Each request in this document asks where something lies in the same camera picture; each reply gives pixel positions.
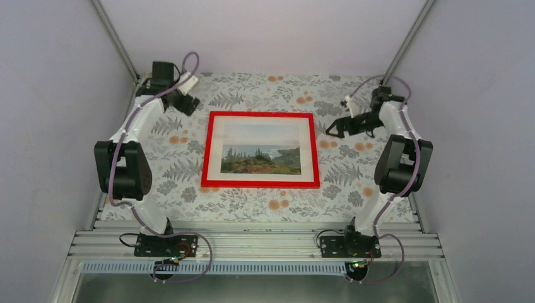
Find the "aluminium rail base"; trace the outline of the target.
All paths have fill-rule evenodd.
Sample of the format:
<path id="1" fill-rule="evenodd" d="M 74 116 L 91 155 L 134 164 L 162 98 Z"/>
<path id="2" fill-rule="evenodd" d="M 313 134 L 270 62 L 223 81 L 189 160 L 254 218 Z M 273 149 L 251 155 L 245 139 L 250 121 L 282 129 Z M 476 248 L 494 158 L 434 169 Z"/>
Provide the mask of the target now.
<path id="1" fill-rule="evenodd" d="M 318 232 L 343 229 L 342 222 L 186 222 L 173 221 L 175 230 L 192 230 L 207 238 L 216 261 L 319 261 L 315 244 Z M 92 230 L 77 231 L 68 251 L 69 259 L 132 259 L 134 250 L 119 242 L 135 240 L 138 223 L 127 220 L 97 220 Z M 402 242 L 407 261 L 444 258 L 438 235 L 425 234 L 418 223 L 385 223 L 381 232 Z"/>

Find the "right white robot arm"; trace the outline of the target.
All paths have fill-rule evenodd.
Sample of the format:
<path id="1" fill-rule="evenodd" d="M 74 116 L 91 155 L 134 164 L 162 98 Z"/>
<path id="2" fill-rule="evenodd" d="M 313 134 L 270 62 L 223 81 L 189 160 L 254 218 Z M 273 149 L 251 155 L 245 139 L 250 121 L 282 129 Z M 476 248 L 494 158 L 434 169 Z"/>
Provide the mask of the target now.
<path id="1" fill-rule="evenodd" d="M 327 135 L 344 138 L 346 135 L 366 134 L 373 138 L 376 129 L 383 129 L 388 135 L 375 166 L 375 192 L 351 223 L 357 232 L 376 236 L 382 217 L 394 203 L 420 190 L 433 144 L 415 130 L 409 118 L 407 98 L 392 94 L 388 86 L 378 86 L 372 91 L 370 109 L 364 113 L 357 112 L 352 95 L 345 96 L 341 103 L 350 114 L 336 119 L 326 129 Z"/>

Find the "landscape photo print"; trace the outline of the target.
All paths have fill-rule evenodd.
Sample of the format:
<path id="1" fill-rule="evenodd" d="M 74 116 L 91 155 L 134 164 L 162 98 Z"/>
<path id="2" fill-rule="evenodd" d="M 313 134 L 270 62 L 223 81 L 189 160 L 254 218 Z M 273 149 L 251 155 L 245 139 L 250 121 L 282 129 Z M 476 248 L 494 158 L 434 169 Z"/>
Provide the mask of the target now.
<path id="1" fill-rule="evenodd" d="M 223 133 L 220 172 L 300 175 L 297 124 L 227 124 Z"/>

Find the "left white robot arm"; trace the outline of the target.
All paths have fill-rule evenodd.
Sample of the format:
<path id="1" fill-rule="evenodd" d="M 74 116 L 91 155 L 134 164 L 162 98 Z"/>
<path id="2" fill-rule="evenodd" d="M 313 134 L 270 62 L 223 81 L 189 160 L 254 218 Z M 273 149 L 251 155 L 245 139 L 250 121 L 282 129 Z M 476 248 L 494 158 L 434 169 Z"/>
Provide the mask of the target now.
<path id="1" fill-rule="evenodd" d="M 175 249 L 170 220 L 150 200 L 153 176 L 143 145 L 155 124 L 170 108 L 191 116 L 200 100 L 190 95 L 198 83 L 196 69 L 155 61 L 135 93 L 130 112 L 120 128 L 106 141 L 97 141 L 94 157 L 100 189 L 113 207 L 132 211 L 140 224 L 140 236 L 161 256 Z"/>

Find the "floral patterned table mat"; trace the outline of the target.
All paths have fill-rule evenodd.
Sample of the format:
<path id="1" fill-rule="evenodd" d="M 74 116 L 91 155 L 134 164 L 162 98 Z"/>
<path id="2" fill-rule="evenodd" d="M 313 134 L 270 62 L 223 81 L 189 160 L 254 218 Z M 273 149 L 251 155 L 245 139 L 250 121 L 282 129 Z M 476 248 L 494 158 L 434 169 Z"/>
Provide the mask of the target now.
<path id="1" fill-rule="evenodd" d="M 366 76 L 211 74 L 192 94 L 201 100 L 192 116 L 168 111 L 143 146 L 153 173 L 151 195 L 164 215 L 180 221 L 348 222 L 372 203 L 373 173 L 387 142 L 325 134 L 347 114 L 342 99 L 354 93 L 368 110 L 377 80 Z M 201 186 L 209 113 L 216 110 L 310 112 L 314 115 L 320 188 L 241 189 Z"/>

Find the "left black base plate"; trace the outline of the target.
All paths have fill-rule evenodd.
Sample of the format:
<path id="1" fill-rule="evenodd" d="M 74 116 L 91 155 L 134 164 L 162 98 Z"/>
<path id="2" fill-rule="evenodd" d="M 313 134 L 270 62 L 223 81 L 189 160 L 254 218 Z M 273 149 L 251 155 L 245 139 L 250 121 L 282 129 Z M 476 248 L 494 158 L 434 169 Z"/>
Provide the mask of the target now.
<path id="1" fill-rule="evenodd" d="M 195 257 L 197 245 L 198 236 L 196 235 L 161 238 L 139 234 L 134 246 L 134 255 L 155 258 Z"/>

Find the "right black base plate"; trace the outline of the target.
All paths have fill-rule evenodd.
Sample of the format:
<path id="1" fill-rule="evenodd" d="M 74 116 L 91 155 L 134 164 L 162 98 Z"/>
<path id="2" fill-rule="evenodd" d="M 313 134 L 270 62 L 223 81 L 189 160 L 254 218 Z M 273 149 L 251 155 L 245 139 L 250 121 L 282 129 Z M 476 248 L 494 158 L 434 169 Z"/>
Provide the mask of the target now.
<path id="1" fill-rule="evenodd" d="M 320 253 L 323 258 L 381 258 L 378 238 L 359 235 L 351 240 L 341 235 L 319 237 Z"/>

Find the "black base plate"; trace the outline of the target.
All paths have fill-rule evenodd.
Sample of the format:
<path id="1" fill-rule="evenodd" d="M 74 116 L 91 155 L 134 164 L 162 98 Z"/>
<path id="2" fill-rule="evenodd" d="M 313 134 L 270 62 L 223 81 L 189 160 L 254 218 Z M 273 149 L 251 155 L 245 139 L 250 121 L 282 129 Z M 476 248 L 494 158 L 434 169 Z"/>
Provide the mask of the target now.
<path id="1" fill-rule="evenodd" d="M 351 240 L 341 235 L 319 237 L 320 253 L 323 258 L 381 258 L 378 238 L 359 235 Z"/>
<path id="2" fill-rule="evenodd" d="M 155 258 L 195 257 L 197 245 L 198 236 L 196 235 L 161 238 L 139 234 L 134 246 L 134 255 Z"/>

